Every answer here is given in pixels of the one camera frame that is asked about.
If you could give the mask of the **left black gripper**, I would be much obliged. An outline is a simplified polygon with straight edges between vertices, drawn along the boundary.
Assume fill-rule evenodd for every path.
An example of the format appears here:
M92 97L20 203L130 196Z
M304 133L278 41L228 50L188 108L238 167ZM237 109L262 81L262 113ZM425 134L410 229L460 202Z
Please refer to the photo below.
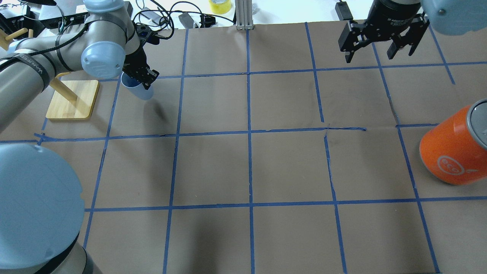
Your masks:
M150 89L159 76L157 70L152 70L148 66L143 46L139 46L137 50L125 56L123 72L142 83L145 90Z

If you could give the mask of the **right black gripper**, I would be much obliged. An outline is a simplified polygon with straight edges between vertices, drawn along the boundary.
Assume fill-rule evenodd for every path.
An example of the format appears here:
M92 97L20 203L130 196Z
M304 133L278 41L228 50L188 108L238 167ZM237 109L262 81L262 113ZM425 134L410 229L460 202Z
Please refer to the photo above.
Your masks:
M355 52L373 41L392 40L387 50L389 60L407 45L411 46L411 56L430 25L425 13L417 14L420 7L419 0L374 0L364 23L346 21L339 37L339 49L345 53L346 63L351 63Z

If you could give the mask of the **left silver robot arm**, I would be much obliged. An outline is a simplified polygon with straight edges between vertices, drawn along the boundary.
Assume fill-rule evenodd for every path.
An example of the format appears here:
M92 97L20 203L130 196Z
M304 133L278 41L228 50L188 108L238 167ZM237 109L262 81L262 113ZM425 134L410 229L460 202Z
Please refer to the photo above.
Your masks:
M92 114L100 79L117 76L144 100L158 71L146 62L153 36L123 0L85 0L78 33L14 41L1 33L1 130L47 88L48 119ZM78 242L85 203L80 179L54 151L32 142L1 145L1 273L99 274Z

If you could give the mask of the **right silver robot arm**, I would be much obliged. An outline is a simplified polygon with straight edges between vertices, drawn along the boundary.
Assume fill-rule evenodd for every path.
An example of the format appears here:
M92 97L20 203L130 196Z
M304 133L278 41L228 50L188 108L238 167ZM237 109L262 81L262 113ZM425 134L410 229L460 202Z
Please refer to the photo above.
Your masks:
M349 64L357 50L374 42L391 41L388 59L409 46L411 56L429 27L447 36L461 36L486 28L485 0L374 0L363 23L353 19L348 4L335 5L345 21L339 50Z

